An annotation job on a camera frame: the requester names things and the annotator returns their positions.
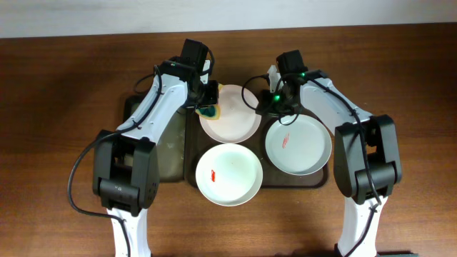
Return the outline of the white plate top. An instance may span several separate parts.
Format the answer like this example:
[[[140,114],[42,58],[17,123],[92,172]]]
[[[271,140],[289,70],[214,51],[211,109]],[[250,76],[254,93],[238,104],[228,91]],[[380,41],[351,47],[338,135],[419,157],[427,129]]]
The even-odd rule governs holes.
[[[219,91],[220,116],[216,120],[200,118],[204,132],[221,143],[241,143],[255,134],[261,116],[243,101],[242,87],[227,84]]]

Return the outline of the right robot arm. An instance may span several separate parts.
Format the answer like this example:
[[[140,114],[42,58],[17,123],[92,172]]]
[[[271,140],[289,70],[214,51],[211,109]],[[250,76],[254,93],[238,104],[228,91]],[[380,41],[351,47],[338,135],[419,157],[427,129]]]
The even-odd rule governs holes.
[[[333,175],[345,203],[336,256],[377,256],[381,212],[402,179],[393,119],[359,108],[322,70],[309,70],[298,50],[280,54],[264,77],[271,88],[261,93],[258,114],[290,129],[306,109],[333,134]]]

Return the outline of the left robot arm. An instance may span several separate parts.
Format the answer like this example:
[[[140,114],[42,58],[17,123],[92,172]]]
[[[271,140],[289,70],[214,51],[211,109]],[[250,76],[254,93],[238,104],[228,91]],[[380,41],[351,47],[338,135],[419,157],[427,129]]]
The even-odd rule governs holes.
[[[146,224],[160,181],[157,143],[179,109],[217,103],[213,67],[211,50],[186,39],[180,55],[155,68],[149,92],[130,117],[96,137],[92,190],[113,224],[116,256],[150,256]]]

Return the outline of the green yellow sponge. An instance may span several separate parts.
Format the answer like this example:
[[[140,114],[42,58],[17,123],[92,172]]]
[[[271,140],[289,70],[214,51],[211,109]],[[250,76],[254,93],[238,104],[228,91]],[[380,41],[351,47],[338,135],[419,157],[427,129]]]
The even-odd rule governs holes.
[[[204,106],[196,109],[196,113],[206,120],[218,120],[221,116],[221,108],[218,104]]]

